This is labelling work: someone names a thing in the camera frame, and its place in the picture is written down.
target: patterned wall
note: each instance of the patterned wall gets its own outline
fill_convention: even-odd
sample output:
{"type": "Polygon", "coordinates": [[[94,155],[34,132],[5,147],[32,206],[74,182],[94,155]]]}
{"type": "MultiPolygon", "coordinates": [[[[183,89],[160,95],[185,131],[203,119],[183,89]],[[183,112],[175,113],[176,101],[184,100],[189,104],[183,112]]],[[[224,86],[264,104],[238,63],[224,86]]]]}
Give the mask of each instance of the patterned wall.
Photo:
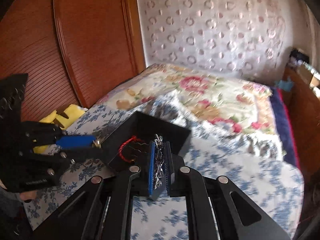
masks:
{"type": "Polygon", "coordinates": [[[285,22],[275,0],[138,0],[146,60],[272,82],[285,22]]]}

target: navy blue bedding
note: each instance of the navy blue bedding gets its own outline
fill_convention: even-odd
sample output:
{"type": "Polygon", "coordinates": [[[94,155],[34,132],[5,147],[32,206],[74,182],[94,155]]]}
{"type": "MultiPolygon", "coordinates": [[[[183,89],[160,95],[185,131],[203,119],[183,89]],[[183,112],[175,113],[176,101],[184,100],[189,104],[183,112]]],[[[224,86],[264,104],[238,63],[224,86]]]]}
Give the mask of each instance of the navy blue bedding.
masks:
{"type": "Polygon", "coordinates": [[[285,105],[278,89],[275,87],[270,88],[273,92],[270,101],[276,118],[276,127],[283,143],[283,148],[287,152],[284,156],[284,161],[297,167],[299,164],[295,152],[294,138],[292,137],[291,125],[288,120],[285,105]]]}

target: yellow object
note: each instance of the yellow object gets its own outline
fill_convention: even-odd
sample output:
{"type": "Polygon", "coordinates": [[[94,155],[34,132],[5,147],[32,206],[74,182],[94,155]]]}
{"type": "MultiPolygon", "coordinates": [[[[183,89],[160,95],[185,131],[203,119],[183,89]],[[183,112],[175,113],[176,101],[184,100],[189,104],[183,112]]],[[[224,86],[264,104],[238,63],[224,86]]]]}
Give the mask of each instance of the yellow object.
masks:
{"type": "MultiPolygon", "coordinates": [[[[57,114],[57,110],[54,110],[51,114],[41,119],[39,122],[54,123],[53,121],[56,119],[60,124],[62,124],[63,127],[61,127],[61,129],[65,130],[85,113],[85,108],[77,105],[70,105],[63,112],[69,117],[68,119],[60,114],[57,114]]],[[[47,145],[37,146],[33,148],[33,151],[35,153],[43,153],[47,147],[47,145]]]]}

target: grooved wood panel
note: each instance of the grooved wood panel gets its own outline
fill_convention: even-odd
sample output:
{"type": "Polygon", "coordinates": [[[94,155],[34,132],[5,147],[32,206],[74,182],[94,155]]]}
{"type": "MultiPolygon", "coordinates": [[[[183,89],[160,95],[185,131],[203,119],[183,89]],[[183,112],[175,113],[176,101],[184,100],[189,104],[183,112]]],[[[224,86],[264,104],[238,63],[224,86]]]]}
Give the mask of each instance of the grooved wood panel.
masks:
{"type": "Polygon", "coordinates": [[[285,68],[283,80],[294,82],[288,106],[290,121],[305,182],[320,169],[320,100],[300,76],[285,68]]]}
{"type": "Polygon", "coordinates": [[[79,104],[57,41],[52,0],[15,0],[0,22],[0,78],[28,73],[21,119],[79,104]]]}
{"type": "Polygon", "coordinates": [[[54,0],[54,14],[63,59],[83,106],[91,107],[137,74],[124,0],[54,0]]]}

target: blue floral pattern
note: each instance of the blue floral pattern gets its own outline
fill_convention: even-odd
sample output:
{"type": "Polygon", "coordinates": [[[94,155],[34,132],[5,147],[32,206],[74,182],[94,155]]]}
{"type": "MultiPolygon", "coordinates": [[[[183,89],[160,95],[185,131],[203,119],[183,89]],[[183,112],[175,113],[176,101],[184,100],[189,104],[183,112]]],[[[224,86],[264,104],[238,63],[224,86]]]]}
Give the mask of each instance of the blue floral pattern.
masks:
{"type": "MultiPolygon", "coordinates": [[[[206,122],[199,123],[179,102],[176,92],[159,96],[131,111],[96,105],[69,127],[70,134],[94,134],[107,137],[134,111],[138,110],[192,130],[191,147],[185,156],[188,166],[204,176],[228,176],[284,230],[293,236],[303,200],[303,178],[290,164],[263,158],[265,149],[273,150],[269,141],[257,142],[254,134],[223,133],[206,122]]],[[[57,150],[50,146],[47,154],[57,150]]],[[[70,165],[61,177],[61,185],[42,191],[41,198],[25,203],[30,224],[35,229],[59,205],[93,175],[104,178],[112,172],[99,160],[70,165]]],[[[183,197],[169,198],[163,192],[156,201],[135,197],[131,240],[188,239],[186,203],[183,197]]]]}

